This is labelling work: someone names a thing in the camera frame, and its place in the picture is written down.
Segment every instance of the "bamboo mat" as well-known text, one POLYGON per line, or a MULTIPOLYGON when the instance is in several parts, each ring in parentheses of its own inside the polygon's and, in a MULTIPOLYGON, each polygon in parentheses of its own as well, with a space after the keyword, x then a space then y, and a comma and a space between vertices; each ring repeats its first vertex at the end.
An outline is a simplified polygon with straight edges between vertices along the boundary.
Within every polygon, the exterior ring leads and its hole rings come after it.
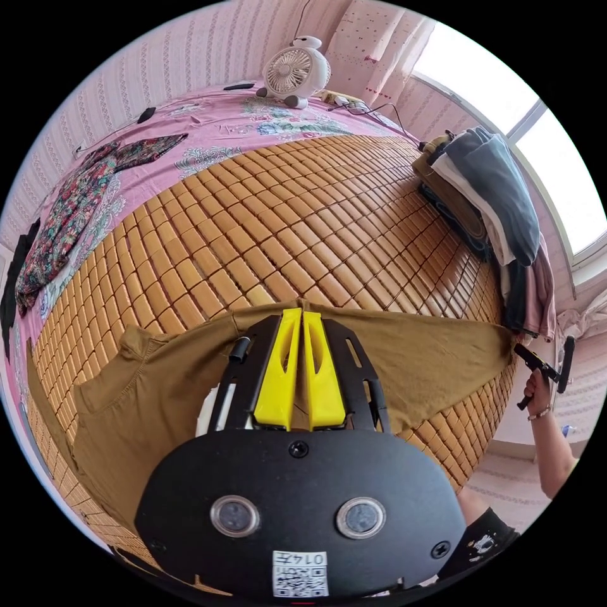
MULTIPOLYGON (((70 386, 107 364, 129 323, 180 333, 226 309, 305 297, 338 307, 499 324, 494 271, 417 193, 411 163, 418 155, 396 137, 272 146, 213 165, 125 218, 71 280, 34 348, 69 441, 77 428, 70 386)), ((493 437, 514 365, 401 435, 434 457, 455 489, 466 483, 493 437)), ((141 541, 76 483, 31 399, 28 411, 70 506, 108 544, 154 563, 141 541)))

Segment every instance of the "pink bedsheet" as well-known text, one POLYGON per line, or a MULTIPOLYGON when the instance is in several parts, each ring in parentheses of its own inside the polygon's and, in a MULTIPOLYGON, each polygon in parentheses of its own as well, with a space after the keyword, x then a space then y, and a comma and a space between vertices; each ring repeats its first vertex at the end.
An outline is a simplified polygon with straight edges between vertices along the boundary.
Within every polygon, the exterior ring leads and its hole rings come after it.
MULTIPOLYGON (((36 304, 24 318, 17 315, 11 340, 11 363, 6 361, 9 387, 15 403, 27 403, 25 347, 35 345, 48 313, 82 262, 127 215, 138 206, 212 164, 226 158, 305 138, 331 135, 402 134, 399 126, 379 116, 352 115, 346 110, 328 112, 325 103, 312 99, 304 110, 289 109, 283 103, 255 96, 253 89, 223 91, 210 87, 159 107, 141 125, 133 124, 108 136, 102 143, 118 139, 124 143, 147 137, 188 133, 188 138, 156 162, 128 169, 114 176, 101 205, 92 216, 70 257, 70 263, 40 293, 36 304)), ((74 163, 73 171, 80 161, 74 163)), ((48 196, 41 210, 44 224, 61 184, 48 196)))

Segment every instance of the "desk fan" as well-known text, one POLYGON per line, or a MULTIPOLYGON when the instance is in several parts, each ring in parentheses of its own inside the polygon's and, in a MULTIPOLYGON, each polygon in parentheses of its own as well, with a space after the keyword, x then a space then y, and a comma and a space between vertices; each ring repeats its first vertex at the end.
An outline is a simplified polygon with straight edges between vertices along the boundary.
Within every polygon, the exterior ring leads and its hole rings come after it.
POLYGON ((265 87, 258 97, 281 99, 288 107, 304 109, 308 98, 324 89, 331 78, 329 62, 318 51, 322 42, 300 36, 292 46, 276 53, 264 68, 265 87))

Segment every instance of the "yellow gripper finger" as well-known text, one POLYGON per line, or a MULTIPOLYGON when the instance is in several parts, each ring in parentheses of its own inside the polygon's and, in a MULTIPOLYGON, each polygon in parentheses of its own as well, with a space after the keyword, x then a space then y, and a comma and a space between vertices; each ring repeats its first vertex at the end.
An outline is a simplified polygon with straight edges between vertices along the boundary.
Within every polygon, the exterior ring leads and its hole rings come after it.
POLYGON ((303 352, 310 431, 340 427, 346 419, 340 385, 321 315, 303 313, 303 352))
POLYGON ((301 319, 301 308, 283 311, 255 406, 255 421, 262 426, 291 429, 301 319))

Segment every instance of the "label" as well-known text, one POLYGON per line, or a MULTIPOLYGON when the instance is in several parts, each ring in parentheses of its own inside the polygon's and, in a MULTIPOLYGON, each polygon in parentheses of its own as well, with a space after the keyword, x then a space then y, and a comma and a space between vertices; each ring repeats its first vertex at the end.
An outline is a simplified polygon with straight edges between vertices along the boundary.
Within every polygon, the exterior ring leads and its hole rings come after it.
POLYGON ((272 553, 274 596, 300 598, 329 596, 326 552, 272 553))

